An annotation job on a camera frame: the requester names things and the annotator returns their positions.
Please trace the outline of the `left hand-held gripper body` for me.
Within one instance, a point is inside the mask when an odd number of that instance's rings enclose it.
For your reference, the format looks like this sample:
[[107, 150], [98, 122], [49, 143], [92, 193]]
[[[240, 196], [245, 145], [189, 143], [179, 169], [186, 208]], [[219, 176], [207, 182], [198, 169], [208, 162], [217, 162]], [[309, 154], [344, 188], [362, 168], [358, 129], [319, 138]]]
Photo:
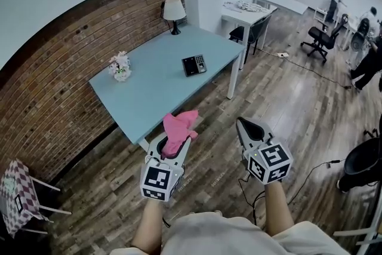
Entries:
[[141, 168], [140, 191], [145, 198], [168, 202], [180, 183], [184, 167], [146, 156]]

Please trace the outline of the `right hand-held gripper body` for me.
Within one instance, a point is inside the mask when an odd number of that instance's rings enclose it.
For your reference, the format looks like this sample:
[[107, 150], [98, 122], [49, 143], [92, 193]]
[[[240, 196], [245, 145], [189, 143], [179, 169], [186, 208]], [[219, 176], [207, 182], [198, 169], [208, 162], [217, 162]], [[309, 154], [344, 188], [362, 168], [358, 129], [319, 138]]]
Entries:
[[284, 179], [293, 164], [293, 157], [282, 142], [261, 144], [244, 151], [247, 170], [263, 185]]

